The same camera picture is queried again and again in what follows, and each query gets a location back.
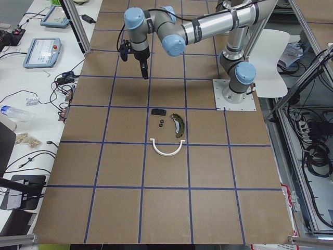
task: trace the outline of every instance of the blue joint cap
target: blue joint cap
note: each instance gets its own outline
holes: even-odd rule
[[[162,40],[162,46],[169,56],[179,56],[184,52],[186,43],[180,35],[167,35]]]
[[[247,61],[240,62],[235,69],[236,78],[243,85],[250,85],[254,81],[256,73],[255,67]]]
[[[175,14],[175,11],[174,11],[174,9],[173,9],[171,6],[163,6],[163,7],[161,7],[161,8],[167,10],[168,12],[171,12],[172,14]],[[169,16],[171,17],[171,21],[172,21],[172,23],[173,23],[173,24],[176,24],[176,17],[175,17],[175,16],[172,16],[172,15],[170,15],[170,14],[169,14]]]
[[[137,7],[129,8],[124,14],[125,26],[128,30],[134,30],[145,20],[144,11]]]

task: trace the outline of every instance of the power strip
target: power strip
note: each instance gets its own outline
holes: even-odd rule
[[[310,128],[305,121],[298,121],[298,128],[299,132],[302,134],[302,138],[307,143],[312,143],[312,140],[310,140],[309,132]]]

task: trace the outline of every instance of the blue tape grid line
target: blue tape grid line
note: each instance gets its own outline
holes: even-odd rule
[[[126,76],[101,76],[94,74],[81,74],[80,77],[101,77],[101,78],[127,78],[127,79],[142,79],[141,77],[126,77]],[[151,77],[151,79],[166,79],[166,80],[183,80],[184,78],[177,77]],[[197,80],[197,81],[211,81],[212,79],[208,78],[186,78],[187,80]]]
[[[226,133],[227,133],[230,163],[231,163],[231,169],[232,169],[233,179],[234,179],[235,195],[236,195],[236,203],[237,203],[240,231],[241,231],[241,236],[242,236],[242,239],[243,239],[243,245],[245,245],[246,244],[246,239],[245,239],[244,227],[243,227],[243,222],[242,222],[241,213],[240,213],[240,204],[239,204],[239,198],[238,198],[238,192],[237,192],[237,183],[236,183],[236,177],[235,177],[233,155],[232,155],[232,151],[231,151],[230,138],[229,138],[229,129],[228,129],[227,115],[226,115],[226,110],[225,109],[223,111],[223,116],[224,116],[224,120],[225,120],[225,130],[226,130]]]
[[[93,141],[60,141],[61,143],[91,143],[91,144],[124,144],[124,145],[152,145],[151,142],[93,142]],[[156,145],[179,146],[177,143],[155,143]],[[239,144],[194,144],[183,143],[188,146],[207,146],[207,147],[271,147],[270,145],[239,145]]]
[[[183,17],[183,1],[181,1],[181,11]],[[186,88],[186,64],[185,55],[183,54],[183,67],[184,67],[184,97],[185,97],[185,125],[186,125],[186,157],[187,157],[187,179],[188,179],[188,207],[189,207],[189,225],[190,225],[190,237],[191,244],[194,244],[194,234],[193,234],[193,217],[192,217],[192,194],[191,194],[191,175],[189,167],[189,136],[188,136],[188,114],[187,114],[187,88]]]
[[[154,37],[153,34],[151,38],[151,50],[153,50],[154,46]],[[148,101],[147,101],[147,113],[146,113],[146,131],[145,131],[145,142],[148,138],[148,122],[149,122],[149,104],[150,104],[150,89],[151,89],[151,72],[152,72],[152,58],[153,55],[150,54],[150,65],[149,65],[149,86],[148,86]],[[143,198],[144,198],[144,185],[145,185],[145,168],[146,168],[146,155],[147,155],[147,143],[145,143],[144,147],[144,160],[142,167],[142,181],[141,181],[141,194],[140,194],[140,213],[139,213],[139,229],[138,229],[138,239],[137,242],[141,243],[141,232],[142,232],[142,212],[143,212]]]
[[[100,49],[100,48],[92,48],[92,51],[102,51],[102,52],[114,52],[118,53],[118,51],[114,51],[112,49]],[[181,55],[189,55],[189,56],[218,56],[217,54],[196,54],[196,53],[181,53]]]
[[[90,108],[163,108],[163,109],[191,109],[191,110],[216,110],[216,108],[188,108],[188,107],[158,107],[158,106],[108,106],[108,105],[82,105],[82,104],[72,104],[71,107],[90,107]]]
[[[116,68],[114,70],[114,75],[115,76],[117,75],[118,63],[119,63],[119,55],[117,56],[117,64],[116,64]],[[116,79],[113,78],[112,89],[111,89],[111,96],[110,96],[110,100],[109,100],[109,106],[111,106],[111,101],[112,101],[112,97],[113,97],[113,90],[114,90],[114,83],[115,82],[116,82]],[[105,141],[105,136],[106,136],[106,131],[107,131],[107,127],[108,127],[110,110],[111,110],[111,108],[108,107],[107,117],[106,117],[105,126],[104,126],[103,142]],[[89,233],[90,219],[91,219],[92,211],[93,211],[93,205],[94,205],[94,199],[95,199],[95,192],[96,192],[96,185],[97,185],[97,179],[98,179],[100,162],[101,162],[102,153],[103,153],[103,147],[104,147],[104,143],[102,143],[101,147],[100,147],[100,153],[99,153],[98,164],[97,164],[97,169],[96,169],[96,174],[95,174],[95,181],[94,181],[92,199],[91,199],[91,204],[90,204],[90,208],[89,208],[89,215],[88,215],[87,226],[86,226],[86,231],[85,231],[85,236],[84,236],[84,243],[87,243],[87,238],[88,238],[88,233]]]
[[[202,186],[107,186],[107,185],[56,185],[49,184],[49,188],[70,188],[70,189],[150,189],[150,190],[225,190],[225,191],[281,191],[281,189],[266,188],[234,188],[234,187],[202,187]]]

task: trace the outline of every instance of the black monitor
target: black monitor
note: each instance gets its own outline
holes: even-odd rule
[[[0,177],[3,177],[6,171],[15,139],[15,133],[0,122]]]
[[[11,180],[2,178],[14,148],[15,139],[15,133],[0,122],[0,186],[7,188],[0,209],[34,210],[37,208],[46,177],[18,174],[14,175]]]

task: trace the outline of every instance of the water bottle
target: water bottle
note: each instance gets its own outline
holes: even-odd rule
[[[2,106],[0,112],[9,118],[13,118],[22,122],[30,121],[33,117],[33,113],[7,105]]]

